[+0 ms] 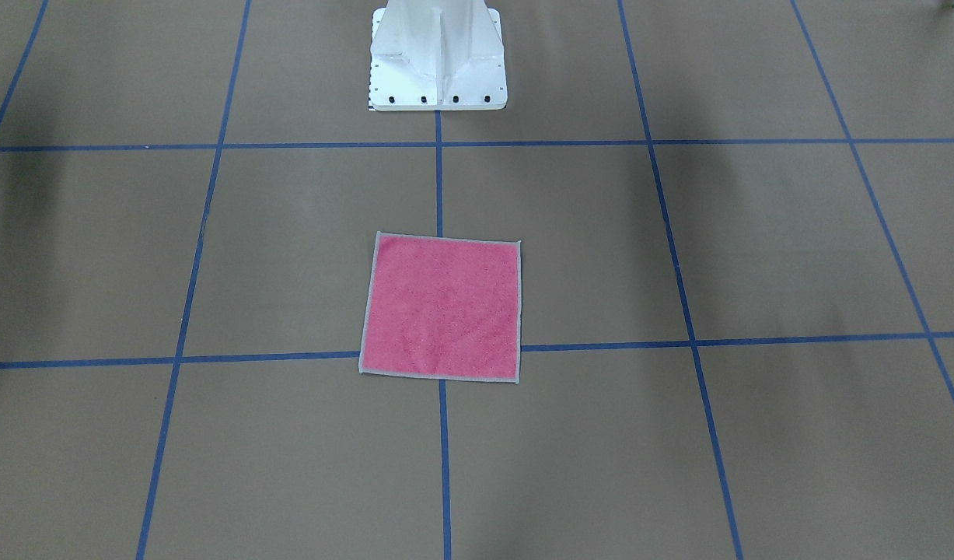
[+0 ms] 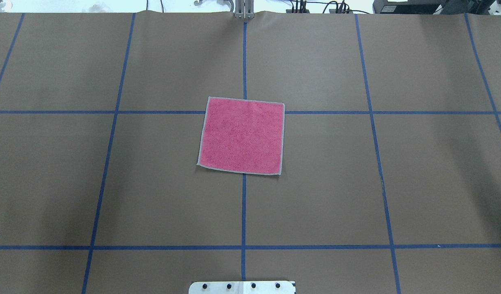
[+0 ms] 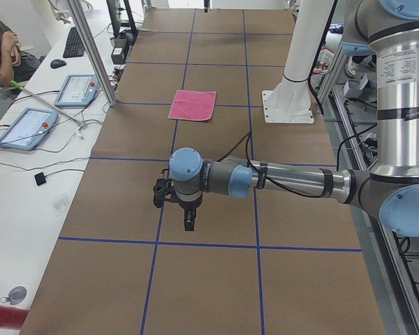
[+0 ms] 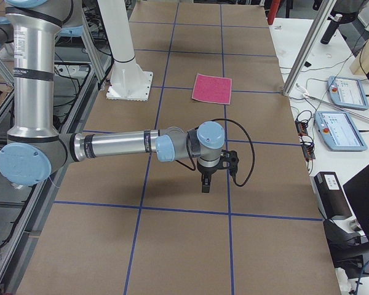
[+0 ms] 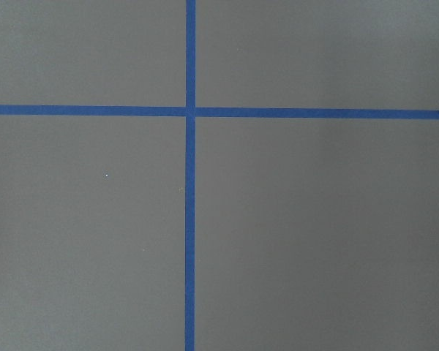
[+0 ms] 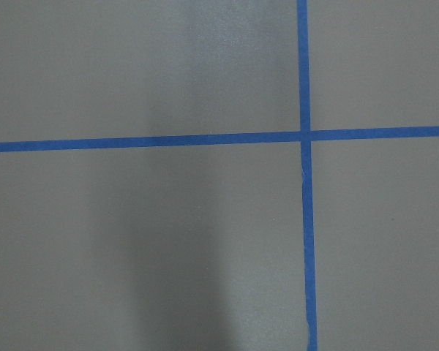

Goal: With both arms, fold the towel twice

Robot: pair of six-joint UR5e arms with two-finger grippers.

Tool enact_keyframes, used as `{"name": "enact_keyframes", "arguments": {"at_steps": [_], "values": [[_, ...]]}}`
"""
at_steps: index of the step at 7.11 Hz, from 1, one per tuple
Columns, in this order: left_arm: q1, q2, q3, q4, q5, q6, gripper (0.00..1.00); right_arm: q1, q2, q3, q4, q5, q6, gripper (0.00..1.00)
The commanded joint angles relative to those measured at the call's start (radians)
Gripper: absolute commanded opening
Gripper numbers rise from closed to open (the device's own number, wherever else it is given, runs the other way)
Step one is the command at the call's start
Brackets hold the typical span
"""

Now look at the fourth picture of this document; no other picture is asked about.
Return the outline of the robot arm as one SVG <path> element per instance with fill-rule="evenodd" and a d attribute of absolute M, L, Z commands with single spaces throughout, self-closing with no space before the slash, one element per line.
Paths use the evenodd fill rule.
<path fill-rule="evenodd" d="M 189 158 L 208 192 L 212 175 L 224 168 L 224 128 L 208 121 L 184 132 L 165 130 L 108 135 L 61 134 L 53 125 L 55 37 L 62 29 L 83 30 L 81 1 L 8 1 L 14 29 L 14 126 L 0 151 L 0 173 L 32 186 L 67 163 L 122 154 L 156 153 L 161 162 Z"/>

